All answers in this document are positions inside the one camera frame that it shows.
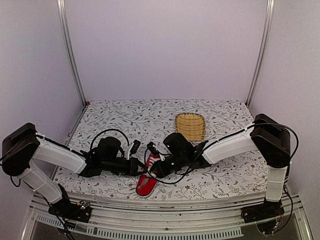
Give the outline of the red canvas sneaker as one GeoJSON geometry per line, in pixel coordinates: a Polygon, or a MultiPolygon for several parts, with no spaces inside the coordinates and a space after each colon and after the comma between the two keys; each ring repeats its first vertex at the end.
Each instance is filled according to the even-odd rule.
{"type": "Polygon", "coordinates": [[[154,190],[157,180],[149,175],[142,174],[136,185],[136,193],[139,197],[148,197],[154,190]]]}

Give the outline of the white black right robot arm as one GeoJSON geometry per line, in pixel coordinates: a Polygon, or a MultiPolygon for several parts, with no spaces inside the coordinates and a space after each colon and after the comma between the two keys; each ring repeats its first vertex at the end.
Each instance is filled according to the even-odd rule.
{"type": "Polygon", "coordinates": [[[275,122],[263,113],[256,115],[254,121],[241,130],[197,145],[181,133],[172,133],[163,141],[170,156],[161,157],[153,143],[148,144],[147,150],[157,157],[145,169],[159,181],[183,167],[188,170],[203,169],[233,156],[258,151],[268,166],[265,202],[259,206],[258,213],[262,218],[269,218],[278,210],[281,200],[293,155],[291,135],[294,133],[288,126],[275,122]]]}

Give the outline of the white shoelace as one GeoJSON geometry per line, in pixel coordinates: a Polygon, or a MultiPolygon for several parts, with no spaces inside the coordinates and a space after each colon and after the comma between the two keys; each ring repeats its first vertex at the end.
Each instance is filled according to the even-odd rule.
{"type": "Polygon", "coordinates": [[[148,158],[141,163],[142,166],[139,167],[141,169],[140,174],[156,177],[158,173],[156,163],[161,161],[162,159],[159,155],[150,154],[148,158]]]}

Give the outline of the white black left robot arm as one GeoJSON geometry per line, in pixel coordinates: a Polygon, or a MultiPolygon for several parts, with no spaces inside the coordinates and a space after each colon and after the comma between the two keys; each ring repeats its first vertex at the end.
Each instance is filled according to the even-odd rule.
{"type": "Polygon", "coordinates": [[[85,178],[102,172],[135,177],[146,173],[144,164],[133,156],[140,144],[135,140],[123,149],[117,138],[108,136],[97,146],[91,145],[89,151],[76,151],[39,134],[35,125],[28,122],[3,139],[0,164],[4,173],[25,182],[55,204],[63,217],[70,217],[74,205],[64,198],[64,188],[53,182],[34,161],[62,167],[85,178]]]}

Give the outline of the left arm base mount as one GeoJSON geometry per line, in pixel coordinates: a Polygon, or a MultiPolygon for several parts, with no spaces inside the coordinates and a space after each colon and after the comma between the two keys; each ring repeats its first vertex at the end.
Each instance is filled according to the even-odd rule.
{"type": "Polygon", "coordinates": [[[92,210],[90,206],[82,206],[81,204],[71,203],[69,200],[61,199],[50,205],[48,213],[63,219],[88,223],[92,210]]]}

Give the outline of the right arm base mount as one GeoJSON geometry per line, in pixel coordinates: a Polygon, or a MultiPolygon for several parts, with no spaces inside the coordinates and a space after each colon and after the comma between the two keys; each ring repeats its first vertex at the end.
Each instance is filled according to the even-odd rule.
{"type": "Polygon", "coordinates": [[[263,203],[243,207],[240,216],[246,224],[263,221],[256,225],[258,231],[264,235],[272,235],[282,222],[284,213],[281,200],[264,200],[263,203]]]}

